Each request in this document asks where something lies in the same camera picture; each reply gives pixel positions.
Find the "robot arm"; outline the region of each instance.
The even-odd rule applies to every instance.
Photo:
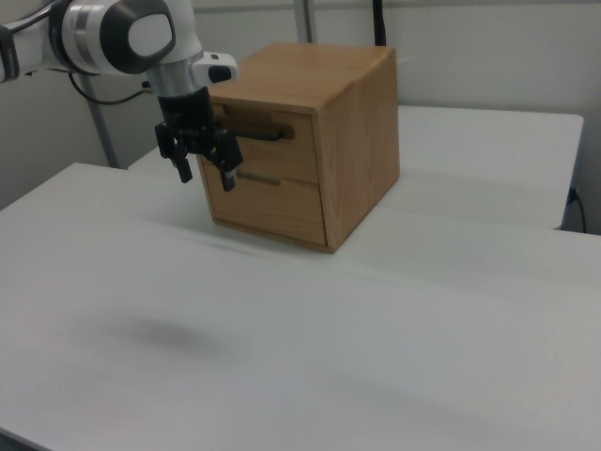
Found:
[[[214,125],[208,86],[238,76],[228,54],[204,52],[190,0],[49,0],[0,25],[0,83],[40,69],[86,75],[146,73],[165,121],[156,127],[163,158],[192,178],[188,153],[204,155],[234,187],[242,163],[236,137]]]

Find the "drawer front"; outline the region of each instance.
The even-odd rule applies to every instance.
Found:
[[[326,244],[318,185],[288,179],[238,177],[236,188],[226,193],[217,168],[203,164],[201,170],[215,220]]]
[[[315,141],[310,116],[213,104],[215,120],[239,136],[244,157],[241,175],[318,183]]]

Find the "wooden box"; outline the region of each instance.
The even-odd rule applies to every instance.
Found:
[[[230,193],[199,158],[218,225],[333,253],[398,180],[394,49],[277,43],[210,93],[220,125],[259,138],[239,137]]]

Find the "top drawer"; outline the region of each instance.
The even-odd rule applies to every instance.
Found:
[[[319,183],[310,116],[220,103],[213,111],[220,126],[239,136],[241,177]]]

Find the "white tabletop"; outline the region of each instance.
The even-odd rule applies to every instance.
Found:
[[[53,451],[593,450],[601,241],[377,207],[334,256],[74,165],[0,212],[0,426]]]
[[[559,228],[582,121],[570,115],[399,107],[402,174],[383,205]],[[177,178],[157,149],[130,170]],[[200,180],[195,164],[193,172]]]

